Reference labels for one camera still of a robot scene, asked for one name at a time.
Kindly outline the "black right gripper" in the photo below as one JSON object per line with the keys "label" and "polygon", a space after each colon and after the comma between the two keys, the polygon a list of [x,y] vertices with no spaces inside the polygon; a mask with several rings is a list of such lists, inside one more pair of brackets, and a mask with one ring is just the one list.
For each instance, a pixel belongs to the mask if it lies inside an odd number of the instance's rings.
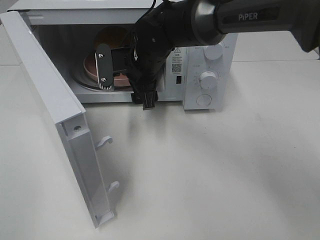
{"label": "black right gripper", "polygon": [[128,78],[131,100],[143,110],[155,107],[157,75],[174,45],[160,22],[138,22],[131,31]]}

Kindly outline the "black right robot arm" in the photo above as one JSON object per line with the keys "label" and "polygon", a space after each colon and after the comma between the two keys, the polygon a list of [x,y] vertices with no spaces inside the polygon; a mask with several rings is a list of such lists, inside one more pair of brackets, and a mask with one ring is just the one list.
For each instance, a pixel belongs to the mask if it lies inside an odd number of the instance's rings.
{"label": "black right robot arm", "polygon": [[231,33],[288,31],[300,48],[320,45],[317,0],[164,0],[134,24],[127,76],[131,99],[144,110],[158,100],[157,74],[180,47],[210,46]]}

